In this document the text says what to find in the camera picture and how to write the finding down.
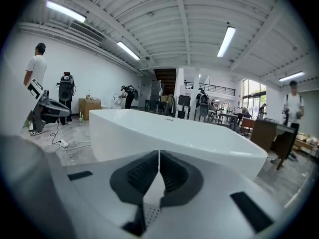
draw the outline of sneaker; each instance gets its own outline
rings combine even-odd
[[[38,134],[41,134],[42,132],[37,132],[37,131],[33,131],[33,132],[30,132],[30,136],[34,136],[34,135],[38,135]]]
[[[291,158],[293,158],[294,160],[298,161],[298,160],[297,160],[297,156],[296,156],[293,152],[290,152],[289,157],[291,157]]]
[[[279,158],[273,158],[272,160],[270,160],[270,162],[272,162],[273,164],[277,163],[279,161]]]

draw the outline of air conditioner vent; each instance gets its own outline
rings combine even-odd
[[[82,23],[72,22],[69,29],[75,29],[77,32],[81,32],[100,43],[105,39],[104,35]]]

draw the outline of power cord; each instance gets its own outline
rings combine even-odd
[[[54,144],[57,144],[57,143],[59,143],[60,141],[57,141],[57,142],[55,142],[55,143],[53,143],[53,141],[54,141],[54,139],[55,139],[55,137],[56,137],[56,135],[59,133],[59,126],[60,126],[60,121],[58,120],[58,127],[56,128],[57,129],[57,132],[56,133],[51,133],[50,134],[50,136],[54,136],[54,138],[52,139],[52,145],[54,145]]]
[[[76,144],[76,147],[74,147],[74,148],[69,148],[69,146],[67,146],[66,148],[63,148],[63,147],[60,145],[57,149],[55,149],[54,151],[51,151],[51,152],[56,152],[59,148],[61,148],[61,149],[64,149],[64,150],[65,150],[65,154],[66,154],[67,156],[70,156],[70,155],[73,155],[73,154],[77,153],[80,148],[84,148],[84,147],[91,146],[91,144],[89,144],[89,145],[86,145],[86,146],[80,146],[80,147],[79,147],[79,143],[85,143],[85,142],[91,143],[90,141],[80,141],[80,142],[70,143],[69,146],[70,146],[71,144]],[[46,151],[47,153],[49,153],[44,147],[52,146],[52,145],[55,145],[55,144],[53,143],[53,144],[50,144],[50,145],[44,145],[44,146],[40,146],[40,147],[41,147],[42,149],[44,149],[44,151]],[[69,154],[68,154],[67,151],[69,151],[69,150],[74,150],[74,149],[76,149],[75,152],[72,152],[72,153],[69,153]]]

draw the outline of railing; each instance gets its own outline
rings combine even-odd
[[[186,89],[193,89],[194,88],[194,82],[184,82],[185,88]],[[215,85],[209,85],[209,84],[202,84],[199,83],[199,90],[204,89],[204,91],[211,91],[211,92],[216,92],[216,93],[221,93],[221,94],[226,94],[226,95],[231,95],[235,96],[235,89],[230,89],[230,88],[225,88],[221,86],[215,86]]]

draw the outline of power strip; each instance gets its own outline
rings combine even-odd
[[[60,146],[64,149],[66,149],[69,146],[69,144],[65,140],[61,139],[58,142],[60,143]]]

